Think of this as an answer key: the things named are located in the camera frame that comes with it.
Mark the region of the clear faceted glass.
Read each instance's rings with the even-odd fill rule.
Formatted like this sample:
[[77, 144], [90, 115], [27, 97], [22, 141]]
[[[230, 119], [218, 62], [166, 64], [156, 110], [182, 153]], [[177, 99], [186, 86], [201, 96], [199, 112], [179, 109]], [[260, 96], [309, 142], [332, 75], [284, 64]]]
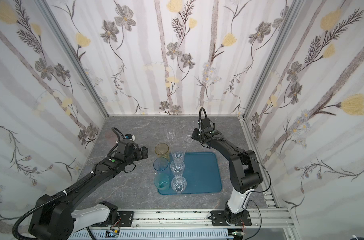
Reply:
[[185, 170], [184, 161], [174, 160], [170, 163], [170, 170], [175, 177], [182, 176]]
[[171, 181], [171, 187], [174, 192], [181, 194], [187, 188], [187, 180], [183, 176], [176, 176]]
[[185, 128], [185, 138], [184, 138], [184, 141], [186, 143], [191, 143], [191, 142], [194, 141], [193, 138], [192, 138], [192, 134], [194, 132], [194, 129], [195, 129], [195, 127], [186, 127]]
[[174, 161], [184, 161], [185, 153], [183, 148], [174, 148], [171, 154]]
[[164, 126], [164, 131], [166, 134], [166, 138], [168, 140], [172, 140], [175, 138], [175, 134], [176, 134], [176, 127], [172, 124], [167, 124]]

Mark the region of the yellow transparent glass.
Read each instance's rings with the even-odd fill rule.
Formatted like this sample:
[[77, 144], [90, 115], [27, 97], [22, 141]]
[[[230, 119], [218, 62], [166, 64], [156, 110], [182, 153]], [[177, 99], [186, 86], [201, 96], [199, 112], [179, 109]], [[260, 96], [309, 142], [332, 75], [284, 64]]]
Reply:
[[169, 146], [166, 143], [156, 145], [154, 151], [159, 158], [165, 158], [169, 161]]

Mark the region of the blue frosted glass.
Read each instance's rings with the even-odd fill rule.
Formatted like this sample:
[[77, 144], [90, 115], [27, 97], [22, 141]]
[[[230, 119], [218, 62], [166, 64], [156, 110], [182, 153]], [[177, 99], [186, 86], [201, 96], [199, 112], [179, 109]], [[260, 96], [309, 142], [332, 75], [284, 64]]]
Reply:
[[157, 174], [170, 175], [169, 161], [166, 158], [157, 158], [153, 163], [153, 168]]

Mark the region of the teal plastic tray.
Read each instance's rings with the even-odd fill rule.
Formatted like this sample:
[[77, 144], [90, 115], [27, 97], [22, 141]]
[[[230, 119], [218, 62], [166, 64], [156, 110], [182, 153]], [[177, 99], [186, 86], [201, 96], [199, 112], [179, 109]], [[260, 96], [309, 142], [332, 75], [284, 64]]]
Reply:
[[185, 155], [183, 177], [187, 185], [181, 194], [212, 194], [222, 190], [217, 156], [213, 152], [193, 152]]

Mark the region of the green frosted glass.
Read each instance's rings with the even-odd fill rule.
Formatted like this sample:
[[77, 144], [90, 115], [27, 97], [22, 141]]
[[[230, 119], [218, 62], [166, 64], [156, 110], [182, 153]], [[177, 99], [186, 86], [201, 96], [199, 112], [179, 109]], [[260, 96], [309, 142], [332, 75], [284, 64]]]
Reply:
[[170, 182], [169, 176], [164, 173], [156, 174], [154, 177], [154, 185], [160, 191], [166, 191], [169, 189]]

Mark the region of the pink transparent glass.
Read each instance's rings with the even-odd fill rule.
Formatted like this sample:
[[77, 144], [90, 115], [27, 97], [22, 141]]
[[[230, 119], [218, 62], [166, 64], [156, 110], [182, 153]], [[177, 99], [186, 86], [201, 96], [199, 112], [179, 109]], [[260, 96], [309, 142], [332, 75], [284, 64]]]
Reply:
[[105, 137], [108, 140], [113, 140], [113, 141], [116, 141], [117, 140], [117, 135], [116, 135], [116, 133], [113, 130], [108, 130], [105, 133]]

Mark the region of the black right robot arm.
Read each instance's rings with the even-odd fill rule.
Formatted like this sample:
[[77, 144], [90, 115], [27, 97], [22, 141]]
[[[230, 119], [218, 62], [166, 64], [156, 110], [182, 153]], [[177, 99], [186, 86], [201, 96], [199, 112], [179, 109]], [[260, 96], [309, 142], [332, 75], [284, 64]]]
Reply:
[[263, 182], [263, 171], [269, 173], [266, 167], [257, 160], [252, 150], [244, 150], [230, 141], [216, 129], [205, 108], [199, 111], [198, 128], [192, 133], [192, 139], [208, 149], [217, 150], [228, 162], [230, 180], [233, 191], [222, 212], [212, 213], [210, 219], [213, 226], [236, 226], [245, 224], [247, 218], [248, 200], [252, 192], [257, 193], [258, 186]]

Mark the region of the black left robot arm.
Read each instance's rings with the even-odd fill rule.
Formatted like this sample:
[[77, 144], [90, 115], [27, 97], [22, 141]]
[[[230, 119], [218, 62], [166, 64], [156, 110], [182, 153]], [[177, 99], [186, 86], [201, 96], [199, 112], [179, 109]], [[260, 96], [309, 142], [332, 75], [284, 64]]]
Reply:
[[66, 240], [73, 232], [83, 229], [75, 217], [79, 204], [105, 182], [125, 171], [129, 165], [145, 160], [148, 148], [135, 143], [131, 134], [124, 135], [118, 128], [112, 128], [117, 142], [92, 171], [70, 187], [50, 196], [40, 197], [35, 207], [23, 214], [13, 225], [12, 234], [18, 240], [27, 239], [19, 232], [20, 224], [31, 217], [28, 232], [31, 240]]

